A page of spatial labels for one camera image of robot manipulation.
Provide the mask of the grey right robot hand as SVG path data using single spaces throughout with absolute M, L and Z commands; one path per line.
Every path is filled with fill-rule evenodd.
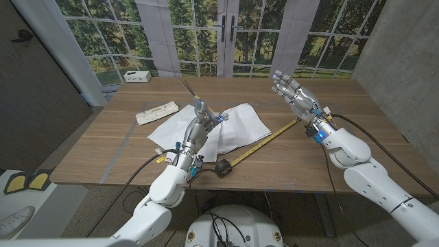
M 323 107 L 309 89 L 279 70 L 276 70 L 272 77 L 274 79 L 272 90 L 288 103 L 299 119 L 305 122 L 305 133 L 308 137 L 322 141 L 337 131 L 329 119 L 323 116 Z

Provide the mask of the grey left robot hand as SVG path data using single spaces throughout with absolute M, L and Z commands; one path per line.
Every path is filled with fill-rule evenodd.
M 173 166 L 190 172 L 194 167 L 200 169 L 203 164 L 203 156 L 198 155 L 200 149 L 208 139 L 208 133 L 223 121 L 228 120 L 228 113 L 213 112 L 197 95 L 195 101 L 195 117 L 185 130 L 185 136 L 181 148 L 176 153 Z

